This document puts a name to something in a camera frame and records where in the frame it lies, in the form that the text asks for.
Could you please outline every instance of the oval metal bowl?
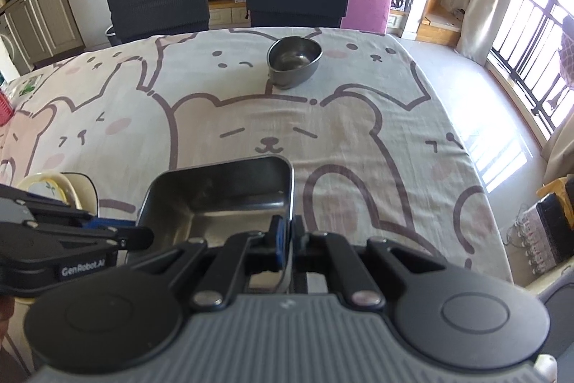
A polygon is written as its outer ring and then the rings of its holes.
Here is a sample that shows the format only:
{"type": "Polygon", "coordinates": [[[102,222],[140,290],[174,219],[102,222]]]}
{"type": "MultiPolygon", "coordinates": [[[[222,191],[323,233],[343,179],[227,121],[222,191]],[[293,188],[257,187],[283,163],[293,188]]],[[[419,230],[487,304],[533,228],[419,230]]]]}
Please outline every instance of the oval metal bowl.
{"type": "Polygon", "coordinates": [[[275,41],[267,53],[271,83],[286,90],[309,80],[322,55],[321,45],[309,38],[286,37],[275,41]]]}

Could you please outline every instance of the screw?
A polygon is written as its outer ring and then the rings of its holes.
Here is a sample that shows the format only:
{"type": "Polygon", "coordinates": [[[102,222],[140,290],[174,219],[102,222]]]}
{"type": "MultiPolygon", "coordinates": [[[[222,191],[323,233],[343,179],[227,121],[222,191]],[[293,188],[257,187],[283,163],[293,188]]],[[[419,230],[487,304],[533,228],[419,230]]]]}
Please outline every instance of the screw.
{"type": "Polygon", "coordinates": [[[374,307],[381,303],[381,296],[373,290],[359,290],[351,296],[351,301],[359,307],[374,307]]]}
{"type": "Polygon", "coordinates": [[[222,295],[214,290],[202,290],[193,296],[193,301],[200,307],[214,307],[223,302],[222,295]]]}

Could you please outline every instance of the human hand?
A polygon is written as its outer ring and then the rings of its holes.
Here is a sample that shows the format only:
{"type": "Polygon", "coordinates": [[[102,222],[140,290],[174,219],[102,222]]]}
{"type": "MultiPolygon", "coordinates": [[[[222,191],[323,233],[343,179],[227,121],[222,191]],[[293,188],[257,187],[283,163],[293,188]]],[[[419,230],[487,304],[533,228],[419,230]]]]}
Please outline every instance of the human hand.
{"type": "Polygon", "coordinates": [[[8,322],[14,314],[14,298],[0,296],[0,348],[8,333],[8,322]]]}

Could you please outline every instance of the red plastic object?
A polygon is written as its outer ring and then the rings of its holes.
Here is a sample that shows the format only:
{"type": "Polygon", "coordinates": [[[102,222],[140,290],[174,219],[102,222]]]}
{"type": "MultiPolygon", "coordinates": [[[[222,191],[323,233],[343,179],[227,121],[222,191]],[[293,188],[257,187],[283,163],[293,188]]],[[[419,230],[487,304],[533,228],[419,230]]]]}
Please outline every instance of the red plastic object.
{"type": "Polygon", "coordinates": [[[0,126],[6,125],[13,115],[13,107],[6,95],[0,91],[0,126]]]}

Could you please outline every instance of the tiled floor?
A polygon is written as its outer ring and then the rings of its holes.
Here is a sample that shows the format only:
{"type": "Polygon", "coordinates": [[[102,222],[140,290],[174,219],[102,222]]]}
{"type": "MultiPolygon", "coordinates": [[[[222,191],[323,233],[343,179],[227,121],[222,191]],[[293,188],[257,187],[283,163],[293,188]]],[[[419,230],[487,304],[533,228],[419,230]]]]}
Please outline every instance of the tiled floor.
{"type": "MultiPolygon", "coordinates": [[[[490,73],[446,46],[400,40],[434,87],[487,191],[500,234],[536,202],[546,162],[526,123],[490,73]]],[[[522,249],[506,247],[517,284],[532,281],[522,249]]]]}

